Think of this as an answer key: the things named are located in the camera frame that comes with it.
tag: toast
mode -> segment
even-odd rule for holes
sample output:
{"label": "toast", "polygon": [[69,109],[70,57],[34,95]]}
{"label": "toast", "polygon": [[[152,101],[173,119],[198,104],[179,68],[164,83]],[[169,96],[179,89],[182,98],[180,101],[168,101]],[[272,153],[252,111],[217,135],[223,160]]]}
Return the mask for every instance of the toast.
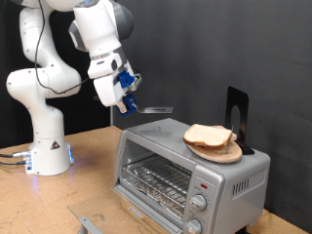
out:
{"label": "toast", "polygon": [[195,124],[185,132],[183,141],[191,146],[203,146],[210,150],[218,150],[236,138],[237,136],[233,134],[231,139],[231,131],[223,127]]}

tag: power cable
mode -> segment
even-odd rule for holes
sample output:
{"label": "power cable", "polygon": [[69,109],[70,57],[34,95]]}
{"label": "power cable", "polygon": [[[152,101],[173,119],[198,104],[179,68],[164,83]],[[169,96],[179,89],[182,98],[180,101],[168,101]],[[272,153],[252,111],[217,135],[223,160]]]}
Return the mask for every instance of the power cable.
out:
{"label": "power cable", "polygon": [[86,78],[84,81],[82,81],[80,84],[78,85],[75,85],[71,88],[69,88],[68,90],[65,90],[65,91],[62,91],[62,92],[57,92],[55,91],[54,89],[50,88],[50,87],[47,87],[47,86],[44,86],[40,80],[39,80],[39,76],[38,76],[38,62],[37,62],[37,57],[38,57],[38,48],[39,48],[39,45],[40,45],[40,41],[41,41],[41,37],[42,37],[42,34],[43,34],[43,31],[45,30],[45,26],[46,26],[46,19],[45,19],[45,14],[44,14],[44,11],[43,11],[43,8],[42,8],[42,5],[41,5],[41,1],[38,0],[39,2],[39,5],[40,5],[40,9],[41,9],[41,14],[42,14],[42,20],[43,20],[43,26],[42,26],[42,30],[41,30],[41,33],[40,33],[40,36],[39,36],[39,40],[38,40],[38,43],[37,43],[37,48],[36,48],[36,55],[35,55],[35,70],[36,70],[36,76],[37,76],[37,81],[39,83],[40,86],[42,86],[43,88],[47,89],[47,90],[51,90],[53,93],[55,93],[56,95],[62,95],[62,94],[65,94],[79,86],[81,86],[82,84],[84,84],[86,81],[88,81],[90,78]]}
{"label": "power cable", "polygon": [[0,154],[1,158],[13,158],[13,155],[10,154]]}
{"label": "power cable", "polygon": [[2,164],[2,165],[9,165],[9,166],[18,166],[18,165],[25,165],[26,161],[19,161],[19,162],[14,163],[14,164],[8,164],[8,163],[0,162],[0,164]]}

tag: blue light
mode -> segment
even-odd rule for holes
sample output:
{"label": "blue light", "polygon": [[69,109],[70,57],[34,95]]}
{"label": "blue light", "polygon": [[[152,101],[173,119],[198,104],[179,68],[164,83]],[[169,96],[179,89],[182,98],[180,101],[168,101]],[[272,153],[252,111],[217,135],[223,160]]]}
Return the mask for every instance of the blue light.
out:
{"label": "blue light", "polygon": [[70,163],[73,164],[75,162],[75,159],[72,157],[70,143],[68,143],[68,151],[69,151],[69,156],[70,156]]}

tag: status light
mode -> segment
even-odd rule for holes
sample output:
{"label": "status light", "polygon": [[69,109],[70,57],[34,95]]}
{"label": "status light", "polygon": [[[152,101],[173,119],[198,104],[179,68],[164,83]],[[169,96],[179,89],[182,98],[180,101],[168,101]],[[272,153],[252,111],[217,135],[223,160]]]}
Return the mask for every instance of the status light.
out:
{"label": "status light", "polygon": [[208,188],[208,186],[207,186],[206,184],[204,184],[204,183],[202,183],[201,186],[202,186],[203,188],[205,188],[205,189]]}

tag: black stand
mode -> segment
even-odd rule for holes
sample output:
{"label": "black stand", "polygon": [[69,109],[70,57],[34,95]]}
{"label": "black stand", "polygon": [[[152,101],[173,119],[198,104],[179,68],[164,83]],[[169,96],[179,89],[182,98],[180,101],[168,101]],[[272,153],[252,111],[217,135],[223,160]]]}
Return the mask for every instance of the black stand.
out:
{"label": "black stand", "polygon": [[244,227],[241,230],[239,230],[238,232],[236,232],[235,234],[250,234],[249,232],[247,232],[247,228]]}
{"label": "black stand", "polygon": [[228,87],[226,114],[225,114],[225,128],[231,129],[232,109],[236,105],[239,108],[241,115],[240,132],[238,134],[236,142],[242,148],[243,155],[254,154],[254,151],[245,144],[249,102],[250,100],[247,94],[231,86]]}

